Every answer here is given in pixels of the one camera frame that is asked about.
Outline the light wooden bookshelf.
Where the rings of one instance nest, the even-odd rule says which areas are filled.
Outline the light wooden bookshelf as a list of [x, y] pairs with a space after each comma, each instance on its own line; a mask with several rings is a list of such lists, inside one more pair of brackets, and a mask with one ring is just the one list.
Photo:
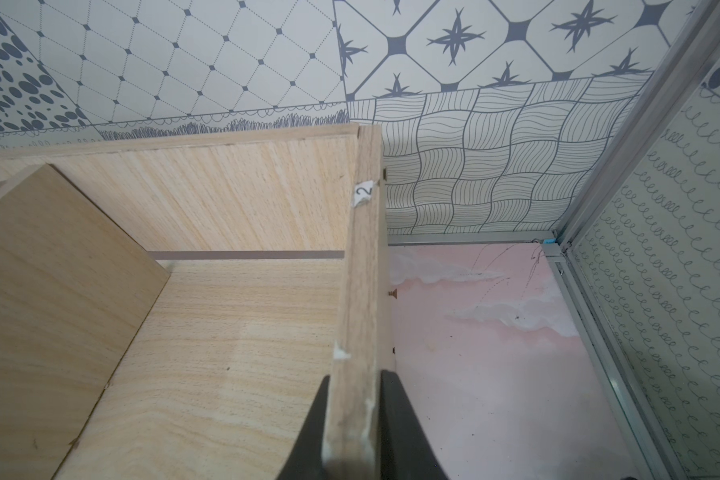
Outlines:
[[378, 478], [385, 180], [354, 124], [0, 153], [0, 479], [273, 479], [326, 375]]

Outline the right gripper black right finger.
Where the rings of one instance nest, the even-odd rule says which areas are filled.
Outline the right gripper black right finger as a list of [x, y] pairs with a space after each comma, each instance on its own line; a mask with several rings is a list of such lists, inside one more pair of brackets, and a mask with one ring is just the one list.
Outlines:
[[399, 375], [381, 371], [380, 475], [382, 479], [447, 479]]

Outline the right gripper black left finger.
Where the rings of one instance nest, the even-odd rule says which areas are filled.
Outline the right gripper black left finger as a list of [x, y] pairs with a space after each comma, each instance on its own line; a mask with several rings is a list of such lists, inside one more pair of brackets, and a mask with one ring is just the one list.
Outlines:
[[302, 424], [277, 480], [325, 480], [328, 473], [322, 464], [322, 440], [330, 376], [326, 375]]

